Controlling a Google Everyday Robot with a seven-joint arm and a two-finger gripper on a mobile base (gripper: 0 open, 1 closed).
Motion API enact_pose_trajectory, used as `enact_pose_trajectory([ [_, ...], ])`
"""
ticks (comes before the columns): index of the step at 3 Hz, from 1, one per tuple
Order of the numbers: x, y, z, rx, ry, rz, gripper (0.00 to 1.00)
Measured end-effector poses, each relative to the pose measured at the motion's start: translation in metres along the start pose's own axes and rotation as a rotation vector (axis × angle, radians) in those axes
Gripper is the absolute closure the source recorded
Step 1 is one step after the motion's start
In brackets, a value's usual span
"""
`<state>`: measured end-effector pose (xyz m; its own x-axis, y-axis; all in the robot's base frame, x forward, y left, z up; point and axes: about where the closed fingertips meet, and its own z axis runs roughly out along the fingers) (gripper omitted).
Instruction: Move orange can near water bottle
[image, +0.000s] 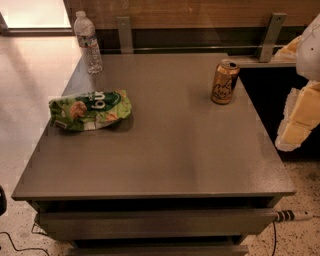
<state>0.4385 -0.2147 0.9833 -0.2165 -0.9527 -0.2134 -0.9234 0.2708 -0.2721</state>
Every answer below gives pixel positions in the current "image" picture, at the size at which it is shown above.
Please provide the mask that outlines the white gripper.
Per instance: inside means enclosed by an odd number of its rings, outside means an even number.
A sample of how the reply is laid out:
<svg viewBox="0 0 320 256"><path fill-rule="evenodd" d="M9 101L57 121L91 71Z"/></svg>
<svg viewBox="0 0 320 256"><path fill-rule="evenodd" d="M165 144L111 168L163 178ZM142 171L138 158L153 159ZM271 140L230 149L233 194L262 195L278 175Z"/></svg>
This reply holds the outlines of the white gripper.
<svg viewBox="0 0 320 256"><path fill-rule="evenodd" d="M296 71L309 81L302 89L292 88L287 96L275 146L284 152L301 146L320 124L320 14L303 34L279 49L281 60L296 60Z"/></svg>

